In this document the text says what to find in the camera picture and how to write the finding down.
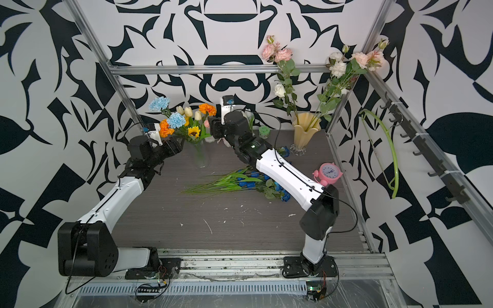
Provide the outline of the blue rose from sunflower bouquet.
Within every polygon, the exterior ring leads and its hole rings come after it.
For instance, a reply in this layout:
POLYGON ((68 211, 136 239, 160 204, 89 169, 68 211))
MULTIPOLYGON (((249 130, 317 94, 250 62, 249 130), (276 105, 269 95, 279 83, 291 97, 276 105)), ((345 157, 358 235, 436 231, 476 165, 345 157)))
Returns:
POLYGON ((286 158, 290 156, 290 149, 287 148, 286 146, 282 146, 277 149, 278 153, 281 155, 281 157, 286 158))

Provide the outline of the yellow wavy glass vase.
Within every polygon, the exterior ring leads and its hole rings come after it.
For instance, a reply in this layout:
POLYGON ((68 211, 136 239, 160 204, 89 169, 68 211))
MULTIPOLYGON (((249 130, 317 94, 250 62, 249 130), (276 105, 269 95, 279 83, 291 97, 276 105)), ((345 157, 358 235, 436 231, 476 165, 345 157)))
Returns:
POLYGON ((291 124, 294 127, 294 138, 290 150, 295 155, 306 153, 306 147, 312 137, 321 130, 320 122, 320 118, 309 112, 301 112, 297 118, 293 117, 291 124))

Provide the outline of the blue rose low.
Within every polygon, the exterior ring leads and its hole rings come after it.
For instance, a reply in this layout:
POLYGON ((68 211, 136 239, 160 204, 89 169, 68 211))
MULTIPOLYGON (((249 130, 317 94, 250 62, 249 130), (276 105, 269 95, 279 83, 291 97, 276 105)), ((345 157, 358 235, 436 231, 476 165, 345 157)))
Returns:
POLYGON ((283 202, 287 202, 291 198, 290 193, 272 179, 266 181, 263 193, 269 200, 279 199, 283 202))

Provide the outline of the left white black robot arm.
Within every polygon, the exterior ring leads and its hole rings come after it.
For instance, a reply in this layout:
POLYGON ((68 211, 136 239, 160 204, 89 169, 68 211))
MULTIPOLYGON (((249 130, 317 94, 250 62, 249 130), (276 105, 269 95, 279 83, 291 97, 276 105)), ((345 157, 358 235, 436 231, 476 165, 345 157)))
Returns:
POLYGON ((146 136, 130 140, 130 158, 116 185, 76 222, 58 231, 59 273, 65 277, 106 277, 114 272, 143 270, 155 273, 161 261, 154 247, 119 248, 112 231, 130 204, 144 192, 165 159, 183 150, 183 141, 156 141, 146 136))

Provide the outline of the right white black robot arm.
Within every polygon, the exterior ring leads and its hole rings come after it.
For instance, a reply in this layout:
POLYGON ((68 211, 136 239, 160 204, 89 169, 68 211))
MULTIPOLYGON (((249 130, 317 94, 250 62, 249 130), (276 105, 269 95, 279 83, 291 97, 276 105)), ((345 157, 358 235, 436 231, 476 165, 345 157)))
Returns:
POLYGON ((266 140, 255 136, 247 119, 239 111, 223 118, 209 118, 214 138, 224 138, 237 157, 245 164, 267 175, 284 188, 305 210, 300 227, 306 237, 300 254, 302 273, 313 275, 328 260, 326 241, 339 214, 338 197, 334 186, 324 187, 293 167, 266 140))

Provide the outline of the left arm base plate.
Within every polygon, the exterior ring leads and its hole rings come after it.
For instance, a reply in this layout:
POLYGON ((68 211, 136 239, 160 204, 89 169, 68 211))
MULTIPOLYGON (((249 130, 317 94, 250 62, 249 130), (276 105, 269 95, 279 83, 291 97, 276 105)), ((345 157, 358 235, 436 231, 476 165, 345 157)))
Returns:
POLYGON ((150 261, 144 268, 130 269, 125 273, 127 280, 139 279, 169 279, 176 277, 181 270, 181 258, 160 258, 159 261, 150 261))

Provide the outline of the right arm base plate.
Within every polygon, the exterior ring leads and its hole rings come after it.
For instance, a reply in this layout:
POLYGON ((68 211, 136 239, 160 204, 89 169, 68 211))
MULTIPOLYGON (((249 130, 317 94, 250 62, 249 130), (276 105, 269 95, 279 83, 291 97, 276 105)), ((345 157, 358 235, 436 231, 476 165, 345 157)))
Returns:
POLYGON ((325 255, 317 263, 309 262, 303 255, 284 257, 282 276, 284 278, 337 277, 338 268, 332 256, 325 255))

